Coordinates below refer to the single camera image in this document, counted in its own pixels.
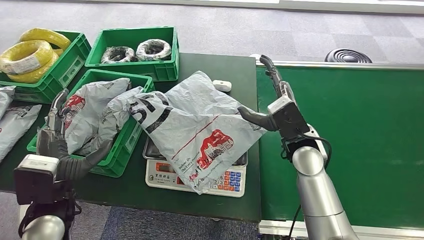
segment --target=plastic mailing bag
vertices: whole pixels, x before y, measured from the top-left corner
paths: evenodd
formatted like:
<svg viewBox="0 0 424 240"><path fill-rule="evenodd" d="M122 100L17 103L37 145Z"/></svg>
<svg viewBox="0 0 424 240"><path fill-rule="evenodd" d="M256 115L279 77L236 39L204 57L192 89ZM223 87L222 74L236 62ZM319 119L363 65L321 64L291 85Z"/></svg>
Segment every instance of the plastic mailing bag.
<svg viewBox="0 0 424 240"><path fill-rule="evenodd" d="M98 132L103 109L113 98L125 92L129 83L129 78L87 83L66 101L68 113L64 125L69 154L81 148Z"/></svg>
<svg viewBox="0 0 424 240"><path fill-rule="evenodd" d="M103 142L114 139L130 118L127 99L142 92L143 87L138 86L112 99L101 113L97 134L76 153L87 156L99 149Z"/></svg>
<svg viewBox="0 0 424 240"><path fill-rule="evenodd" d="M39 116L41 105L10 107L0 119L0 162Z"/></svg>
<svg viewBox="0 0 424 240"><path fill-rule="evenodd" d="M141 93L128 102L160 153L199 195L266 132L242 119L241 104L201 71L165 94Z"/></svg>
<svg viewBox="0 0 424 240"><path fill-rule="evenodd" d="M0 87L0 120L13 100L15 88L16 86Z"/></svg>

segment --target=black cable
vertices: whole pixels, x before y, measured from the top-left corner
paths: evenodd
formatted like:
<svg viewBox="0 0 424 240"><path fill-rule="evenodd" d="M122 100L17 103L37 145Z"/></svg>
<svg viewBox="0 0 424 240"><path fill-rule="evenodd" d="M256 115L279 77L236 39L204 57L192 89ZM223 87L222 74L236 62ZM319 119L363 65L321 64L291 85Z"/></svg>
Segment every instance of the black cable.
<svg viewBox="0 0 424 240"><path fill-rule="evenodd" d="M331 159L331 156L332 156L332 153L333 153L333 150L332 150L332 147L331 147L330 142L327 139L325 139L325 138L316 137L316 136L309 136L309 135L306 135L306 134L304 134L304 133L302 133L300 131L299 131L299 135L302 136L302 137L304 137L304 138L306 138L306 139L318 140L318 141L324 142L327 145L328 156L327 156L327 161L324 164L324 169L327 169L327 166L330 163L330 159ZM302 206L299 204L299 207L296 210L296 214L293 217L293 222L291 223L290 232L288 233L288 236L287 236L287 239L288 240L290 240L292 238L293 228L295 227L295 222L296 222L296 219L298 218L298 215L299 215L299 212L301 210L301 207Z"/></svg>
<svg viewBox="0 0 424 240"><path fill-rule="evenodd" d="M293 228L295 227L295 222L296 222L296 219L298 218L300 211L301 211L301 205L299 204L299 206L297 207L296 213L294 214L293 222L291 223L290 232L288 233L288 236L287 236L288 240L292 238Z"/></svg>

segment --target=scale keypad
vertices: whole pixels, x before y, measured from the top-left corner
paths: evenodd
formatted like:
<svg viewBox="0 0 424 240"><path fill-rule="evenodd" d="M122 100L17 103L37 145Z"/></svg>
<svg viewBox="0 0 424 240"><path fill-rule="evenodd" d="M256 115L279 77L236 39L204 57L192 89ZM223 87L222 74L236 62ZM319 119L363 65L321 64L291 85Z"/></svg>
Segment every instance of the scale keypad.
<svg viewBox="0 0 424 240"><path fill-rule="evenodd" d="M242 173L240 171L226 171L218 180L213 181L213 189L240 192L242 182Z"/></svg>

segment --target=green table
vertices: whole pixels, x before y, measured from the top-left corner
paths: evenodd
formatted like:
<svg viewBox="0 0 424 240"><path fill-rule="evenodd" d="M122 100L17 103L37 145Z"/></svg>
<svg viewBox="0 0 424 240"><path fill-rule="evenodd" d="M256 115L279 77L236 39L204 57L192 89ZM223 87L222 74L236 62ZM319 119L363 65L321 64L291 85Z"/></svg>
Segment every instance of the green table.
<svg viewBox="0 0 424 240"><path fill-rule="evenodd" d="M249 108L257 110L254 58L181 53L179 81L186 79L198 70L205 72L213 80L231 81L233 90L230 95ZM176 82L155 82L155 87L158 91L165 92L175 84ZM35 124L0 164L1 191L13 191L12 171L28 153L26 146L36 134L37 127L44 124L43 117L46 116L48 110L49 106L43 106ZM146 160L142 156L146 137L145 133L141 135L121 177L111 178L88 174L75 185L78 198L100 205L251 222L261 220L258 143L248 151L244 196L235 198L208 194L199 196L192 192L148 187L145 182Z"/></svg>
<svg viewBox="0 0 424 240"><path fill-rule="evenodd" d="M424 230L424 68L283 63L278 70L306 121L332 145L327 172L350 223ZM275 99L264 71L256 69L262 113ZM262 219L291 221L296 171L280 158L278 133L259 146Z"/></svg>
<svg viewBox="0 0 424 240"><path fill-rule="evenodd" d="M203 70L212 79L232 81L231 95L252 109L257 104L264 113L275 94L264 68L255 71L254 63L248 57L182 53L180 79ZM282 64L279 70L290 82L305 119L332 143L328 174L350 222L424 229L424 160L420 151L424 69ZM158 83L156 87L165 91L172 85ZM43 107L40 115L47 110ZM39 118L34 126L43 121ZM1 191L13 191L12 169L27 153L34 126L0 163ZM260 139L260 162L258 145L249 151L248 189L240 199L147 187L146 163L141 157L145 140L142 135L122 177L89 174L77 184L79 197L103 205L253 222L293 218L299 204L296 172L280 158L277 133L269 132Z"/></svg>

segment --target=white small object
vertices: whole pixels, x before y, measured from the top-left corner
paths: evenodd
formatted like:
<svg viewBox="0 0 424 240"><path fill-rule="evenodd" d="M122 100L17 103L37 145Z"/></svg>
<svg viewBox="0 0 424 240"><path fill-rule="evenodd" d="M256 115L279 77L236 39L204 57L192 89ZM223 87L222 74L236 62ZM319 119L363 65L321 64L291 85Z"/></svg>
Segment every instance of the white small object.
<svg viewBox="0 0 424 240"><path fill-rule="evenodd" d="M229 81L213 80L212 84L218 91L225 93L231 91L232 84Z"/></svg>

